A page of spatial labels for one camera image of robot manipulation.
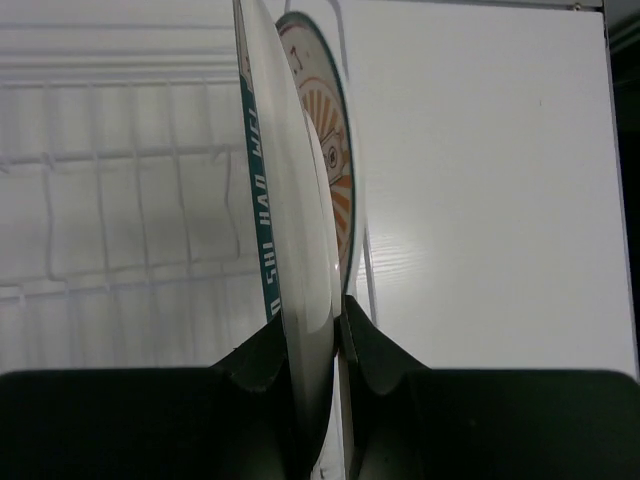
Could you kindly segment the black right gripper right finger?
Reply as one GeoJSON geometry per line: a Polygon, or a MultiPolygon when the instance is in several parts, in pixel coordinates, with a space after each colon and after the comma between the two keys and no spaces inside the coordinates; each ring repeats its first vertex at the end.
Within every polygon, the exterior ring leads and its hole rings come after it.
{"type": "Polygon", "coordinates": [[[433,369],[353,297],[339,321],[351,479],[635,479],[639,386],[608,370],[433,369]]]}

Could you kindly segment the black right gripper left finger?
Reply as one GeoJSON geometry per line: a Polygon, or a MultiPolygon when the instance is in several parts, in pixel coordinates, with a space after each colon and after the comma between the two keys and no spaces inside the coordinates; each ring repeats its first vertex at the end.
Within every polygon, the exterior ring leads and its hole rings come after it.
{"type": "Polygon", "coordinates": [[[281,323],[268,323],[209,367],[4,374],[1,475],[298,478],[281,323]]]}

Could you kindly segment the orange sunburst plate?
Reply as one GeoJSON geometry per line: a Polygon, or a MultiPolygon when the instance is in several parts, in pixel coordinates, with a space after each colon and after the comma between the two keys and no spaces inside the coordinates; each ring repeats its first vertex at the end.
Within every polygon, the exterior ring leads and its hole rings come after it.
{"type": "Polygon", "coordinates": [[[335,219],[343,291],[353,295],[365,224],[364,170],[346,72],[320,26],[301,11],[276,22],[298,95],[318,135],[335,219]]]}

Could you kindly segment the green rimmed white plate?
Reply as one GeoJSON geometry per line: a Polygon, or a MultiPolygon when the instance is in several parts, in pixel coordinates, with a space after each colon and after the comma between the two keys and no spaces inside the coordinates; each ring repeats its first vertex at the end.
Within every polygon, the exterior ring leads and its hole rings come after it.
{"type": "Polygon", "coordinates": [[[269,10],[236,1],[233,16],[265,310],[284,330],[298,457],[308,474],[330,417],[341,307],[326,173],[269,10]]]}

